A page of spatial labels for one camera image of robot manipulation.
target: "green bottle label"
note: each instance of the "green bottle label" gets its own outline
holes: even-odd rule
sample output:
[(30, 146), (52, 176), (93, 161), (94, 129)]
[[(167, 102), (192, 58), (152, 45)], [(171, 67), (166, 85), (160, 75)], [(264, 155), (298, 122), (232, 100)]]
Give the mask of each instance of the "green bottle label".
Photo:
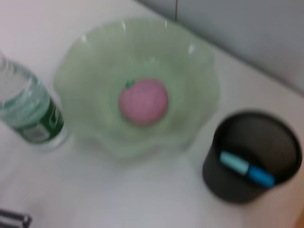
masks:
[(14, 128), (26, 141), (30, 143), (44, 143), (56, 137), (63, 127), (60, 110), (50, 100), (47, 112), (35, 123)]

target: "plastic water bottle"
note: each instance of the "plastic water bottle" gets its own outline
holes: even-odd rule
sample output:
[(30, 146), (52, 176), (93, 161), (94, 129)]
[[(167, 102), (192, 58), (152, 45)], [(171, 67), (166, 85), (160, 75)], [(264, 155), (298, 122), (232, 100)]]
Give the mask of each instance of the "plastic water bottle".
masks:
[(46, 149), (67, 138), (60, 110), (38, 78), (0, 54), (0, 118), (23, 139)]

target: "black metal object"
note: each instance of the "black metal object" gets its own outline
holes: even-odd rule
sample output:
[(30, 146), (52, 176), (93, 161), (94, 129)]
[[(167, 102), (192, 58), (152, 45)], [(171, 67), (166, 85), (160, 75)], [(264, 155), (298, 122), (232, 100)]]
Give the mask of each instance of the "black metal object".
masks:
[(203, 165), (203, 178), (218, 197), (246, 203), (267, 191), (219, 162), (221, 151), (231, 152), (275, 177), (275, 184), (290, 179), (300, 168), (302, 152), (292, 131), (262, 113), (245, 112), (224, 120), (217, 128)]
[(29, 228), (30, 215), (0, 209), (0, 228)]

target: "white table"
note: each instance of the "white table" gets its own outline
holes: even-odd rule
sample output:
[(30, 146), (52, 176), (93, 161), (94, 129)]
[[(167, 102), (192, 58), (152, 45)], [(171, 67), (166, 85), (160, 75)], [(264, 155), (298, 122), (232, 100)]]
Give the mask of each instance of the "white table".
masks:
[[(99, 24), (153, 16), (131, 0), (4, 0), (0, 48), (52, 91), (73, 40)], [(304, 99), (214, 47), (221, 104), (187, 152), (118, 162), (71, 137), (57, 151), (34, 152), (0, 126), (0, 207), (33, 216), (33, 228), (289, 228), (304, 205), (304, 171), (248, 206), (214, 197), (201, 167), (219, 122), (247, 108), (284, 119), (303, 146)]]

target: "pink ball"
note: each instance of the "pink ball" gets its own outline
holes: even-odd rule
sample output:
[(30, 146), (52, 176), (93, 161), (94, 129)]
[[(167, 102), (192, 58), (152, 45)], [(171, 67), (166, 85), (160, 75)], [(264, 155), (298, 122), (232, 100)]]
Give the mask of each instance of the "pink ball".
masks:
[(156, 79), (141, 79), (122, 91), (119, 109), (133, 124), (149, 125), (160, 120), (168, 107), (165, 86)]

